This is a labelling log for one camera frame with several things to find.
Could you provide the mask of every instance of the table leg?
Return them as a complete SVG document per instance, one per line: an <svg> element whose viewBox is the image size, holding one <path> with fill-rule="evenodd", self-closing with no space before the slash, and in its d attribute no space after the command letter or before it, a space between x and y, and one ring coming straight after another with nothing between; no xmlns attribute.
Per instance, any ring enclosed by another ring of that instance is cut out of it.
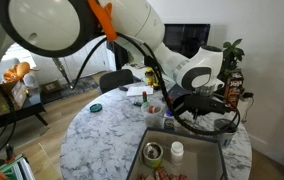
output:
<svg viewBox="0 0 284 180"><path fill-rule="evenodd" d="M40 114L36 113L35 116L36 116L45 126L48 125L48 123L43 119L43 117L42 117Z"/></svg>

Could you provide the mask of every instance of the baseboard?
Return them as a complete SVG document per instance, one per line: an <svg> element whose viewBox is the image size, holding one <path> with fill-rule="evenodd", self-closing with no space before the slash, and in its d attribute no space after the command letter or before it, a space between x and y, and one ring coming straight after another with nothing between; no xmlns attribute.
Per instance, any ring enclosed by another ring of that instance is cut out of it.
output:
<svg viewBox="0 0 284 180"><path fill-rule="evenodd" d="M249 134L249 137L253 149L259 151L260 153L284 166L284 152L275 147L271 147L266 141L259 139L253 135Z"/></svg>

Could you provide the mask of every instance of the white bottle cap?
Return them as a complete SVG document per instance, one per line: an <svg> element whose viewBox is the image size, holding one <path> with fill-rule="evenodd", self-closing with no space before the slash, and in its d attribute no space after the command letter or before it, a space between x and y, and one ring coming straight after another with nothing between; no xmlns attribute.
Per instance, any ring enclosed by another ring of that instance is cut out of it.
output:
<svg viewBox="0 0 284 180"><path fill-rule="evenodd" d="M175 153L183 152L183 144L180 143L179 141L173 142L171 148L172 148L172 151Z"/></svg>

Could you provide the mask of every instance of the chair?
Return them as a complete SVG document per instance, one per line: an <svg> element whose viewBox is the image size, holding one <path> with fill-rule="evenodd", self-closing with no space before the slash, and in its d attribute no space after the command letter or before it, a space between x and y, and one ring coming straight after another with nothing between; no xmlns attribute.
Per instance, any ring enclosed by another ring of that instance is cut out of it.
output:
<svg viewBox="0 0 284 180"><path fill-rule="evenodd" d="M113 71L101 76L99 80L101 93L106 93L119 86L132 84L134 82L133 74L129 69Z"/></svg>

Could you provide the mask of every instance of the gray tray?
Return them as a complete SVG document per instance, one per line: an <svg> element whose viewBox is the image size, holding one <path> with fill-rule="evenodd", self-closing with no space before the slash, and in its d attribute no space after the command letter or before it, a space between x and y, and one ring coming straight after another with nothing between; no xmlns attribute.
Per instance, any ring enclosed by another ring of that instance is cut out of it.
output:
<svg viewBox="0 0 284 180"><path fill-rule="evenodd" d="M180 166L170 163L170 149L174 141L184 146ZM179 134L174 131L147 128L135 154L127 179L137 180L141 174L154 175L154 170L145 166L142 150L148 142L157 142L163 148L162 165L168 175L186 175L188 180L227 180L221 146L217 140Z"/></svg>

